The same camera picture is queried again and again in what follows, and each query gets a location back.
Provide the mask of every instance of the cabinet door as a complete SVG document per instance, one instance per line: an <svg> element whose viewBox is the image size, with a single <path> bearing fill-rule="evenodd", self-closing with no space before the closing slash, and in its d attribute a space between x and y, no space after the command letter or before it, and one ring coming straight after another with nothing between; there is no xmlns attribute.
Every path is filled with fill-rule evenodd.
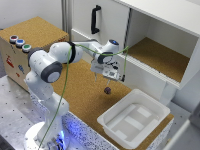
<svg viewBox="0 0 200 150"><path fill-rule="evenodd" d="M96 28L100 32L91 34L91 14L96 5L101 7L96 12ZM90 39L98 40L103 45L109 39L114 39L120 44L120 49L124 48L128 18L129 8L113 0L73 1L72 29Z"/></svg>

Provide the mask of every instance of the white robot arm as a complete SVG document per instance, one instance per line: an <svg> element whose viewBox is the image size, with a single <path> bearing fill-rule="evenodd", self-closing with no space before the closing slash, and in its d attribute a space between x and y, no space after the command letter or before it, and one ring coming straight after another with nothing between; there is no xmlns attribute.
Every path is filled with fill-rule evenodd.
<svg viewBox="0 0 200 150"><path fill-rule="evenodd" d="M45 114L45 123L34 138L37 146L42 142L54 118L54 114L56 114L57 106L61 99L54 92L50 83L59 79L62 71L62 63L67 63L68 61L69 63L78 62L82 58L83 51L86 51L93 57L91 71L100 73L109 80L117 81L120 79L119 63L116 60L117 56L112 55L119 52L119 44L114 40L109 40L105 46L100 45L96 40L74 43L60 42L53 44L50 47L49 53L45 52L42 48L35 48L28 54L31 71L27 74L25 82L28 85L32 99L38 100L48 109L48 112ZM57 135L60 135L63 129L61 117L69 111L67 101L62 99L61 103L62 105L60 105L55 121L43 141L42 149L55 149L55 147L51 148L52 146L49 146L49 143L56 141L54 139L57 139Z"/></svg>

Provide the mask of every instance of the black handle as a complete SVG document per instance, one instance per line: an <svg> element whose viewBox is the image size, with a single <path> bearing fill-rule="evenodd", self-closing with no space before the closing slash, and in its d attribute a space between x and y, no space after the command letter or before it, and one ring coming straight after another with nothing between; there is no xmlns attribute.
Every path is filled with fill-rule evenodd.
<svg viewBox="0 0 200 150"><path fill-rule="evenodd" d="M91 31L92 31L92 34L95 34L95 33L98 33L100 30L98 28L96 28L96 12L98 10L101 10L101 7L96 5L96 8L94 8L92 10L92 23L91 23Z"/></svg>

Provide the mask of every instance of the white wall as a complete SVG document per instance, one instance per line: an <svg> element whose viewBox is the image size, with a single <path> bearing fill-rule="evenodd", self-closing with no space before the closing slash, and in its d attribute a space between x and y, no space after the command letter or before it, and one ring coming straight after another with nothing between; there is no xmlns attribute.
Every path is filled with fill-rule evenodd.
<svg viewBox="0 0 200 150"><path fill-rule="evenodd" d="M61 0L0 0L0 28L39 16L62 29Z"/></svg>
<svg viewBox="0 0 200 150"><path fill-rule="evenodd" d="M183 89L178 90L173 102L182 108L192 112L200 102L200 71L186 84Z"/></svg>

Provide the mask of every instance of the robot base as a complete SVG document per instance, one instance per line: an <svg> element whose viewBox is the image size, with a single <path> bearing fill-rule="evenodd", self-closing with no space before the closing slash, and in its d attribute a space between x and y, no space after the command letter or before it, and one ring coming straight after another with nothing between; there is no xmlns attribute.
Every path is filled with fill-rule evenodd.
<svg viewBox="0 0 200 150"><path fill-rule="evenodd" d="M37 133L39 132L39 130L42 128L43 125L44 122L37 123L26 132L24 137L24 150L49 150L49 147L47 146L44 147L44 145L42 145L41 148L39 149L39 146L36 144L34 140L34 138L36 137Z"/></svg>

